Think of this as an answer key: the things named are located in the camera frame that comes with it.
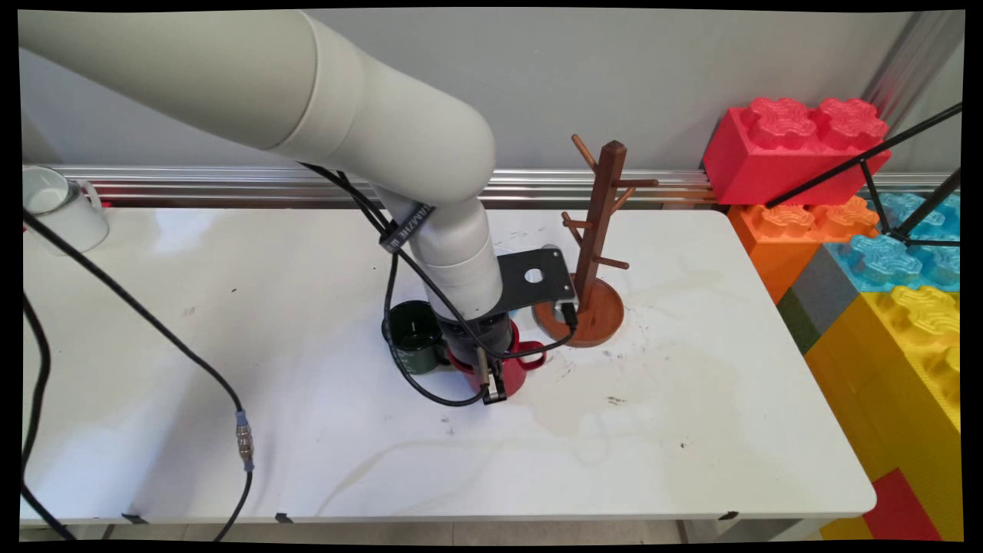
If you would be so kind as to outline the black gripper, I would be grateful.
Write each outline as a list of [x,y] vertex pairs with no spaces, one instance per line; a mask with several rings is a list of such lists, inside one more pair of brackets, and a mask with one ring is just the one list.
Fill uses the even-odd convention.
[[[477,348],[487,346],[493,353],[506,353],[517,342],[517,330],[506,313],[474,319],[461,325],[457,320],[438,316],[439,329],[450,355],[460,363],[478,363]],[[482,402],[485,405],[507,399],[505,361],[489,353],[480,354]]]

